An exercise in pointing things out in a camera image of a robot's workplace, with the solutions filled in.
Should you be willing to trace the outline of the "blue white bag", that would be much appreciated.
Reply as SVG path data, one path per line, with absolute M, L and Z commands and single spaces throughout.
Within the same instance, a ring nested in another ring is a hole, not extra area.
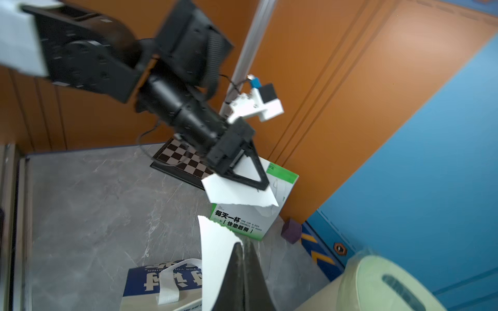
M 202 261 L 185 259 L 128 271 L 121 310 L 201 310 Z

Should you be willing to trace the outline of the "white receipt bag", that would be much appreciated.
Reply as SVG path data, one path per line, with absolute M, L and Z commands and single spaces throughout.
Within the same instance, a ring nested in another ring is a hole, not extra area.
M 263 169 L 267 170 L 271 163 L 261 157 L 259 157 L 259 160 Z M 236 165 L 235 172 L 242 175 L 242 177 L 255 180 L 258 175 L 252 160 L 245 155 Z M 259 190 L 223 178 L 216 173 L 203 178 L 202 185 L 210 203 L 256 207 L 279 206 L 270 186 L 265 190 Z

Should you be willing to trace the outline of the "torn white receipt piece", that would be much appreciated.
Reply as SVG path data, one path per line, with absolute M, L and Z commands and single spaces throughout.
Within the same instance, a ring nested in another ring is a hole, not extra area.
M 241 239 L 228 228 L 198 216 L 202 250 L 202 311 L 213 310 L 233 247 Z

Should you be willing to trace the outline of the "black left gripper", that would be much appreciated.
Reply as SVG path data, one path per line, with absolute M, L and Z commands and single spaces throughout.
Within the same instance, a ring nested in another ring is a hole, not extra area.
M 252 140 L 254 134 L 255 130 L 239 117 L 208 150 L 205 164 L 223 178 L 257 190 L 265 190 L 269 186 L 269 180 Z M 234 171 L 246 158 L 251 160 L 259 180 L 250 179 Z

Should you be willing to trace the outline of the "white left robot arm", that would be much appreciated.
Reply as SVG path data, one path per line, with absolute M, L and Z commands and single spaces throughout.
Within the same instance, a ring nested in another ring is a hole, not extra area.
M 208 104 L 232 43 L 191 1 L 178 1 L 154 38 L 61 1 L 1 2 L 1 64 L 54 84 L 105 94 L 148 111 L 211 172 L 254 189 L 269 181 L 254 129 Z

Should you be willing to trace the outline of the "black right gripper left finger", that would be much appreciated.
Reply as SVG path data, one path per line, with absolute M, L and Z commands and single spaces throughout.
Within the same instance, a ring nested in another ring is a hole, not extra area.
M 240 242 L 233 246 L 223 283 L 212 311 L 244 310 L 244 262 Z

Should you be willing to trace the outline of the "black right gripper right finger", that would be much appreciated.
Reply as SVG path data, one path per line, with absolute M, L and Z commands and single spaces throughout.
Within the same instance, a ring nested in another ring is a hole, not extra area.
M 275 311 L 261 269 L 258 253 L 251 241 L 243 246 L 244 310 Z

